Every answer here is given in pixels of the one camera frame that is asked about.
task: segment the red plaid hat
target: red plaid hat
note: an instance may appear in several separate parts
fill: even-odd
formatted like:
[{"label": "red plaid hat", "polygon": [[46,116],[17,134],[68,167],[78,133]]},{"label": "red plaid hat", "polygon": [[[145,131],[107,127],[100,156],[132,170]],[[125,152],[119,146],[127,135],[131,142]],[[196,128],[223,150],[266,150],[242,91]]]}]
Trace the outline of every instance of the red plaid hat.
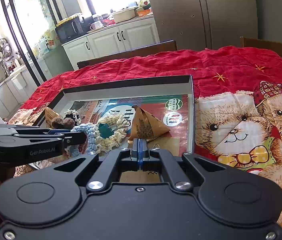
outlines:
[{"label": "red plaid hat", "polygon": [[282,84],[272,84],[267,81],[261,81],[253,93],[255,107],[258,107],[266,99],[279,94],[282,94]]}]

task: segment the brown pom pom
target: brown pom pom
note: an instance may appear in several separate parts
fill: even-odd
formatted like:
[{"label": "brown pom pom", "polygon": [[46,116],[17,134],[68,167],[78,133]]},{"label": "brown pom pom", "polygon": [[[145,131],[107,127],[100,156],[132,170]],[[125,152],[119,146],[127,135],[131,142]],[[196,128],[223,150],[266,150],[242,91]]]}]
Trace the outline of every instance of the brown pom pom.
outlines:
[{"label": "brown pom pom", "polygon": [[65,118],[62,124],[64,129],[72,129],[74,127],[74,121],[71,118]]},{"label": "brown pom pom", "polygon": [[63,129],[62,117],[55,117],[51,120],[51,125],[54,129]]}]

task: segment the star embroidery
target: star embroidery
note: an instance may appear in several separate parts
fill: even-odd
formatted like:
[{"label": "star embroidery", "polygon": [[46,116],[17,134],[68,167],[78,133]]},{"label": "star embroidery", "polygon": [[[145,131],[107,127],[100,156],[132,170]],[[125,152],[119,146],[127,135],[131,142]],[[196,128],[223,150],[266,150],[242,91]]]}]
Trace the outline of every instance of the star embroidery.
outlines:
[{"label": "star embroidery", "polygon": [[218,78],[218,80],[217,80],[217,81],[219,81],[220,79],[222,79],[222,81],[223,81],[223,82],[225,82],[224,78],[226,78],[226,77],[224,77],[224,76],[223,76],[223,74],[222,74],[222,75],[220,75],[220,74],[219,74],[219,73],[217,73],[217,72],[216,72],[216,74],[217,74],[217,75],[216,75],[216,76],[214,76],[214,77],[217,77],[217,78]]},{"label": "star embroidery", "polygon": [[261,67],[261,65],[258,66],[257,64],[255,64],[255,66],[256,66],[256,69],[261,70],[261,71],[264,72],[264,70],[262,70],[262,69],[265,68],[265,67]]}]

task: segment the screw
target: screw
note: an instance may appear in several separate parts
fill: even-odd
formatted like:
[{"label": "screw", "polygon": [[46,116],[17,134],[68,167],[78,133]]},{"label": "screw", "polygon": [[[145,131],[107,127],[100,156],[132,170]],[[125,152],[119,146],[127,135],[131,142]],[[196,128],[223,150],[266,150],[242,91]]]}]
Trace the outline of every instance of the screw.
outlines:
[{"label": "screw", "polygon": [[13,240],[13,239],[16,238],[16,236],[14,235],[14,233],[13,233],[13,232],[10,232],[10,231],[5,232],[5,233],[4,233],[4,237],[5,237],[5,239],[7,239],[7,240]]},{"label": "screw", "polygon": [[269,232],[265,237],[266,240],[274,240],[275,238],[276,238],[275,232]]},{"label": "screw", "polygon": [[176,183],[176,188],[180,190],[188,190],[191,188],[191,183],[187,181],[179,181]]},{"label": "screw", "polygon": [[145,188],[144,187],[137,187],[136,191],[137,192],[143,192],[143,191],[145,191]]},{"label": "screw", "polygon": [[91,181],[89,184],[88,184],[88,187],[90,189],[101,189],[103,187],[103,183],[100,182],[100,181]]}]

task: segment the mug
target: mug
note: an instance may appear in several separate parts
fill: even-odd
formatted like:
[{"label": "mug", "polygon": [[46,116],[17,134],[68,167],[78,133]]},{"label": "mug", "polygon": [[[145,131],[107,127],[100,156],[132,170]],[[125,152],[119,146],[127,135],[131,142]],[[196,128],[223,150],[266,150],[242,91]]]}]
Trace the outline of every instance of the mug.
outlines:
[{"label": "mug", "polygon": [[98,29],[98,28],[101,28],[102,26],[103,26],[102,22],[97,21],[91,24],[90,30]]}]

